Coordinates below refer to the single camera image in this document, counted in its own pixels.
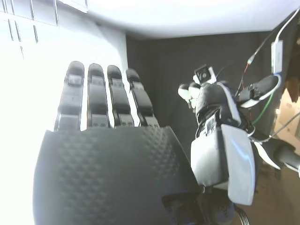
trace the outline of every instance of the green wire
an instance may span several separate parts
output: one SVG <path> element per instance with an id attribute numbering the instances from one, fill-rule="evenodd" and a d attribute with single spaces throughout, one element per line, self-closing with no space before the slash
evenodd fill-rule
<path id="1" fill-rule="evenodd" d="M 271 96 L 269 97 L 269 100 L 268 100 L 267 104 L 264 106 L 261 114 L 259 114 L 259 116 L 252 122 L 252 124 L 256 124 L 262 118 L 264 112 L 266 111 L 266 109 L 268 108 L 268 106 L 270 105 L 270 103 L 273 99 L 273 95 L 274 95 L 274 93 L 271 94 Z"/>

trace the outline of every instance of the black wall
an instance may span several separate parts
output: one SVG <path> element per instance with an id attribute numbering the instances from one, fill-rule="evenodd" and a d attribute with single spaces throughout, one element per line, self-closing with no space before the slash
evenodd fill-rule
<path id="1" fill-rule="evenodd" d="M 291 49 L 289 39 L 294 27 L 293 24 L 288 26 L 282 36 L 288 40 L 285 42 L 285 55 L 288 55 Z M 226 64 L 237 62 L 224 70 L 220 76 L 220 80 L 228 81 L 236 90 L 247 59 L 267 35 L 268 32 L 257 32 L 147 41 L 127 38 L 128 66 L 140 75 L 160 125 L 172 127 L 188 158 L 197 124 L 195 115 L 177 93 L 179 84 L 190 83 L 194 70 L 203 64 L 213 66 L 217 73 Z M 283 77 L 287 65 L 288 61 L 285 60 Z M 261 80 L 270 72 L 269 42 L 249 67 L 244 86 Z M 257 124 L 257 127 L 265 133 L 271 130 L 274 110 L 279 104 L 281 93 L 282 90 L 277 92 L 269 110 Z M 252 120 L 258 116 L 265 102 L 266 100 L 252 109 Z"/>

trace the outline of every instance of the camera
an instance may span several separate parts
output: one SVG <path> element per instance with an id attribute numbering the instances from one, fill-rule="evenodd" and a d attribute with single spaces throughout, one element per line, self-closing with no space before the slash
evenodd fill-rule
<path id="1" fill-rule="evenodd" d="M 208 67 L 206 64 L 195 70 L 193 80 L 201 86 L 217 81 L 212 67 Z"/>

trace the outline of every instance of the wooden floor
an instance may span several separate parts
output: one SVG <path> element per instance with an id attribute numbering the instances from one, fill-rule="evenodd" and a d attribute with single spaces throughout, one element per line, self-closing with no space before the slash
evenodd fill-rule
<path id="1" fill-rule="evenodd" d="M 264 165 L 254 201 L 241 206 L 252 225 L 300 225 L 300 178 L 287 168 L 276 171 Z M 238 215 L 233 225 L 240 225 Z"/>

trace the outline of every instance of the white ceiling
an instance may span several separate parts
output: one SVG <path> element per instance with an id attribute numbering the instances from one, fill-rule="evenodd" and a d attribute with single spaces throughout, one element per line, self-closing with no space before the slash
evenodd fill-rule
<path id="1" fill-rule="evenodd" d="M 149 38 L 271 30 L 299 0 L 88 0 L 88 14 Z"/>

